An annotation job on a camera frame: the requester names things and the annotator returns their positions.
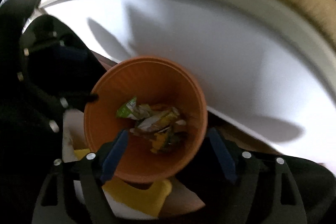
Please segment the white spouted drink pouch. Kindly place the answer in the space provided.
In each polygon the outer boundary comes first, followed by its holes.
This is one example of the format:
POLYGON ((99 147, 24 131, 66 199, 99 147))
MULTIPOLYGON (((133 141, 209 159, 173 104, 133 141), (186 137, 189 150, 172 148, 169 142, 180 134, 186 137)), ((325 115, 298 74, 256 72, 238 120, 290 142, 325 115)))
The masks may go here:
POLYGON ((132 130, 134 135, 152 134, 174 125, 186 126, 187 122, 184 119, 181 119, 181 115, 177 108, 171 107, 144 119, 132 130))

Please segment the green snack wrapper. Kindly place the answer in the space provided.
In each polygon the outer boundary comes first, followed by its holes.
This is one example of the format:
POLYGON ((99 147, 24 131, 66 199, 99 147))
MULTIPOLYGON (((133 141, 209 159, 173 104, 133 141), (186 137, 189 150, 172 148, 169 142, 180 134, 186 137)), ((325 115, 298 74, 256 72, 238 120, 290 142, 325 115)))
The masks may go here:
POLYGON ((116 112, 117 118, 129 118, 132 120, 142 120, 147 118, 147 112, 137 106, 137 97, 124 103, 116 112))

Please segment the orange plastic trash bin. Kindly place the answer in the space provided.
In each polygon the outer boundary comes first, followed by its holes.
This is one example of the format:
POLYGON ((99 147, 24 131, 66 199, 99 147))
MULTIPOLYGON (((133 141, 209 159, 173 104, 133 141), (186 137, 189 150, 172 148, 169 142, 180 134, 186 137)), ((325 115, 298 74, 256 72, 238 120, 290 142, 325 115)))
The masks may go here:
POLYGON ((97 152, 116 139, 134 121, 116 116, 127 101, 150 106, 176 107, 187 121, 187 136, 173 152, 153 153, 151 143, 129 134, 126 150, 115 176, 128 182, 149 184, 174 176, 196 155, 207 128, 207 104, 196 78, 184 67, 158 57, 135 57, 108 70, 94 86, 98 100, 84 111, 84 132, 88 147, 97 152))

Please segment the yellow plastic stool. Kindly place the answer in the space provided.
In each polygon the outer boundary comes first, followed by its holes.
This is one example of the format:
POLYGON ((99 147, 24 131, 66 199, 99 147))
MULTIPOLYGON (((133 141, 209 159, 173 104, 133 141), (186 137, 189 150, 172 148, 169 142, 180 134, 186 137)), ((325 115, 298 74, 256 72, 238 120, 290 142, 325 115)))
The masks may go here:
POLYGON ((169 180, 154 182, 149 189, 137 189, 123 180, 113 177, 102 189, 111 203, 114 214, 124 218, 157 218, 172 191, 169 180))

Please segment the white bed frame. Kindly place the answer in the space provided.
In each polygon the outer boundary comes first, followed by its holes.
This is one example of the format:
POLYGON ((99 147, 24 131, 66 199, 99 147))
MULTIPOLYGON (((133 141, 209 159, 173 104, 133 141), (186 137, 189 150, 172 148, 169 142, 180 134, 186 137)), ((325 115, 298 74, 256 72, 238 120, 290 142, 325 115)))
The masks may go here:
POLYGON ((210 112, 280 153, 335 170, 335 52, 278 0, 42 0, 88 48, 117 63, 170 59, 210 112))

